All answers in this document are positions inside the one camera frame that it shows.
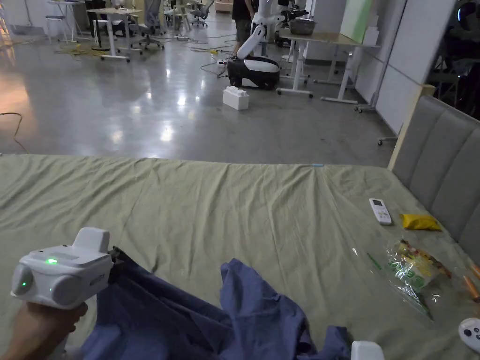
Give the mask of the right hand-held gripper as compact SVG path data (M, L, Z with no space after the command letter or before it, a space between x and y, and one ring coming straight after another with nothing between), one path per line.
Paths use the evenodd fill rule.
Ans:
M384 360L382 348L371 341L353 341L351 360Z

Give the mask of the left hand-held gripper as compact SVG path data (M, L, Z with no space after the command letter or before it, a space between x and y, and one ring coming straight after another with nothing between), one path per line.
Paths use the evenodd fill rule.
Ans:
M72 245L29 252L17 264L10 294L22 301L74 309L108 286L111 270L131 261L119 247L109 254L108 231L84 227Z

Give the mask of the person's left hand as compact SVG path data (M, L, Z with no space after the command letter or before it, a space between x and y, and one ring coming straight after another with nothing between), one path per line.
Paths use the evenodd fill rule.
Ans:
M36 303L22 304L13 321L11 339L2 360L46 360L76 329L88 311L86 303L70 310Z

